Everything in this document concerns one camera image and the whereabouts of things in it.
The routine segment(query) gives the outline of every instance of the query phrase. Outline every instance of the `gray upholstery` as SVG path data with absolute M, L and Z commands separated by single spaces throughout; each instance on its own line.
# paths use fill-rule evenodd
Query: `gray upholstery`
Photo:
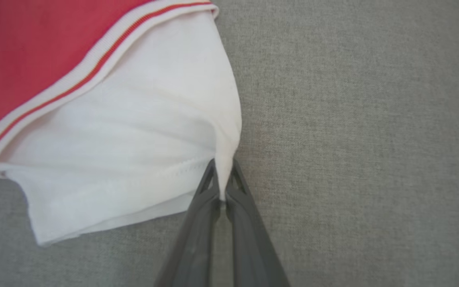
M 459 0 L 216 0 L 237 158 L 293 286 L 459 287 Z M 0 286 L 151 286 L 182 214 L 41 248 L 0 180 Z M 214 286 L 231 286 L 231 225 Z

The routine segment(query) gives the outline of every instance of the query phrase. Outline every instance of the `red fabric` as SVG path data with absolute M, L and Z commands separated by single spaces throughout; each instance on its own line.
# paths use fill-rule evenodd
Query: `red fabric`
M 55 83 L 151 0 L 0 0 L 0 119 Z

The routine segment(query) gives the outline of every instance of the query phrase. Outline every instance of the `red stripe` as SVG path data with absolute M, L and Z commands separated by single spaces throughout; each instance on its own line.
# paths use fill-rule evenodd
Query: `red stripe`
M 2 131 L 2 133 L 0 133 L 0 141 L 1 139 L 15 126 L 18 124 L 18 122 L 20 122 L 22 119 L 26 118 L 27 116 L 31 115 L 32 113 L 46 107 L 47 105 L 53 103 L 53 102 L 56 102 L 57 100 L 60 100 L 61 98 L 64 98 L 65 96 L 71 94 L 72 92 L 76 91 L 77 89 L 79 89 L 80 87 L 82 87 L 84 84 L 86 84 L 87 82 L 89 82 L 89 80 L 91 80 L 99 71 L 100 69 L 102 69 L 102 66 L 107 62 L 107 60 L 109 59 L 109 57 L 114 53 L 114 51 L 116 51 L 116 49 L 120 46 L 120 44 L 135 30 L 137 29 L 137 27 L 139 27 L 142 23 L 150 20 L 151 18 L 154 18 L 154 17 L 157 17 L 157 16 L 160 16 L 166 12 L 169 12 L 173 9 L 176 9 L 176 8 L 183 8 L 183 7 L 192 7 L 192 6 L 198 6 L 198 5 L 209 5 L 211 4 L 211 2 L 198 2 L 198 3 L 189 3 L 189 4 L 175 4 L 175 5 L 171 5 L 171 6 L 168 6 L 168 7 L 165 7 L 165 8 L 162 8 L 158 11 L 155 11 L 153 13 L 150 13 L 148 15 L 145 15 L 143 16 L 142 18 L 139 18 L 136 22 L 134 22 L 132 24 L 132 26 L 130 26 L 121 36 L 120 38 L 118 38 L 118 40 L 116 40 L 116 42 L 111 46 L 111 48 L 104 54 L 104 56 L 102 56 L 102 58 L 100 58 L 100 60 L 98 60 L 98 63 L 97 65 L 94 67 L 94 69 L 83 79 L 81 80 L 80 82 L 78 82 L 75 86 L 71 87 L 70 89 L 68 89 L 66 92 L 62 93 L 62 94 L 59 94 L 58 96 L 48 100 L 47 102 L 37 106 L 37 107 L 34 107 L 33 109 L 30 109 L 29 111 L 25 112 L 24 114 L 22 114 L 21 116 L 19 116 L 18 118 L 16 118 L 10 125 L 8 125 L 6 127 L 6 129 L 4 129 L 4 131 Z

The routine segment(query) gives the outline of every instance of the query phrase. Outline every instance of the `clothing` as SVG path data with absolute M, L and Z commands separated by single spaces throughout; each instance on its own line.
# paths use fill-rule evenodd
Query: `clothing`
M 116 31 L 142 22 L 91 80 L 2 133 L 0 177 L 26 194 L 38 244 L 184 211 L 214 157 L 226 185 L 241 129 L 236 84 L 215 6 L 184 4 L 128 12 L 69 74 L 0 121 L 1 130 L 17 111 L 54 99 L 100 65 L 94 55 L 113 47 Z

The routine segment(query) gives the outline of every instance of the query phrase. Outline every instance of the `white fabric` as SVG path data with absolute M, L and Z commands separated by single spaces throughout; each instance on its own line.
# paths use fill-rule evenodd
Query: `white fabric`
M 152 28 L 102 83 L 27 126 L 0 176 L 49 244 L 185 211 L 211 158 L 226 186 L 240 130 L 213 16 L 197 12 Z

